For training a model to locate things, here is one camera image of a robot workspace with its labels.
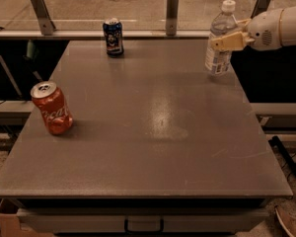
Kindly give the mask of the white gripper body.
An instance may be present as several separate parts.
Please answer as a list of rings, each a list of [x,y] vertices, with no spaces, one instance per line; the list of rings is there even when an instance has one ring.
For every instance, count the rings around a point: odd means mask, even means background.
[[[249,22],[247,30],[254,40],[250,47],[258,50],[276,50],[281,48],[280,19],[282,9],[265,11]]]

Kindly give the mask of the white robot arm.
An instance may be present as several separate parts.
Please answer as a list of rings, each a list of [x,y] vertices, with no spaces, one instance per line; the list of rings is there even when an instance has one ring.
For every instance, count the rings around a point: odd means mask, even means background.
[[[296,6],[265,11],[238,25],[230,34],[211,39],[209,45],[219,51],[238,51],[246,46],[266,51],[296,45]]]

